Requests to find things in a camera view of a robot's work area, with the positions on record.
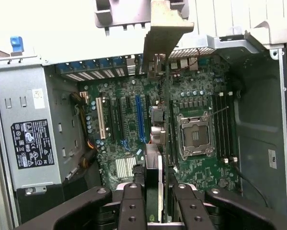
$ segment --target white sticker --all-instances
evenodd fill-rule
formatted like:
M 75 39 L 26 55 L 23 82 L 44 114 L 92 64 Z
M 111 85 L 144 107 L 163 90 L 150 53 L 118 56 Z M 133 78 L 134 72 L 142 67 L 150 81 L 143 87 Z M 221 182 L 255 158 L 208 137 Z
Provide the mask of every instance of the white sticker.
M 275 150 L 268 149 L 269 154 L 269 165 L 271 168 L 277 169 L 276 167 L 276 152 Z
M 34 98 L 34 108 L 35 109 L 44 109 L 44 96 L 42 89 L 33 89 L 33 98 Z

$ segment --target sticker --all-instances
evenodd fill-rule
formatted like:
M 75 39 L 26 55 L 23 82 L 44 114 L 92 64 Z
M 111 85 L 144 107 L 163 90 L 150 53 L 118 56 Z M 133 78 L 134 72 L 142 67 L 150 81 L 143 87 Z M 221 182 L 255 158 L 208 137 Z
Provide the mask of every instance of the sticker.
M 35 109 L 44 109 L 44 96 L 42 89 L 33 89 L 33 99 L 34 99 L 34 108 Z
M 14 123 L 11 134 L 18 169 L 54 164 L 47 119 Z
M 277 169 L 276 167 L 276 152 L 275 150 L 268 149 L 269 153 L 269 165 L 271 168 Z

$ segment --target metal case panel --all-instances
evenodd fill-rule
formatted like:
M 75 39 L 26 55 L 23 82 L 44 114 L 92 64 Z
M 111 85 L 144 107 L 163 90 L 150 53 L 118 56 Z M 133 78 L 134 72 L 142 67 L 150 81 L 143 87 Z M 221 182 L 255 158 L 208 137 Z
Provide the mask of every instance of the metal case panel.
M 45 73 L 60 177 L 64 181 L 70 171 L 77 167 L 86 146 L 80 117 L 75 115 L 74 104 L 69 99 L 70 93 L 78 89 L 74 81 L 58 77 L 53 66 L 46 67 Z
M 287 216 L 287 124 L 282 56 L 262 54 L 233 66 L 246 88 L 235 100 L 242 173 L 266 195 L 271 208 Z M 242 180 L 243 195 L 259 204 L 257 191 Z
M 42 104 L 36 106 L 34 103 L 33 89 L 42 89 L 44 108 Z M 26 100 L 26 107 L 23 107 L 22 98 Z M 0 114 L 14 190 L 61 183 L 48 100 L 45 73 L 41 66 L 0 70 Z M 54 165 L 18 169 L 11 126 L 42 119 L 48 122 Z

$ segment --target cpu socket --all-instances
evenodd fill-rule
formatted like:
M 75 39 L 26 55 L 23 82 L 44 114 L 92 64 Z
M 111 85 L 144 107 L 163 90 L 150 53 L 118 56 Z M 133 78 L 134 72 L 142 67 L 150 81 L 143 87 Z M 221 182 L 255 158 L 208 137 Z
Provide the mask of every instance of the cpu socket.
M 179 124 L 178 138 L 180 154 L 183 160 L 189 156 L 203 155 L 212 156 L 214 148 L 212 146 L 211 119 L 207 111 L 203 116 L 184 117 L 179 114 L 177 117 Z

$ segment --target screw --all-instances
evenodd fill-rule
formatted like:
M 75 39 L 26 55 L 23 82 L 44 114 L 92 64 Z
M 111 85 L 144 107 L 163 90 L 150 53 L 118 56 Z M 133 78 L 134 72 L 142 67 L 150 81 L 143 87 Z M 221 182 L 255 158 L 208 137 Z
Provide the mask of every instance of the screw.
M 33 189 L 33 188 L 27 188 L 26 191 L 25 191 L 25 193 L 26 193 L 27 195 L 31 195 L 33 192 L 34 192 L 34 189 Z
M 129 187 L 130 188 L 137 188 L 137 185 L 136 184 L 130 184 Z
M 106 193 L 106 190 L 104 188 L 100 188 L 97 190 L 98 194 Z
M 178 187 L 179 187 L 179 188 L 186 188 L 186 185 L 184 185 L 184 184 L 179 184 Z
M 220 190 L 218 190 L 218 189 L 216 189 L 216 188 L 211 189 L 211 191 L 212 191 L 212 193 L 214 193 L 214 194 L 220 193 Z

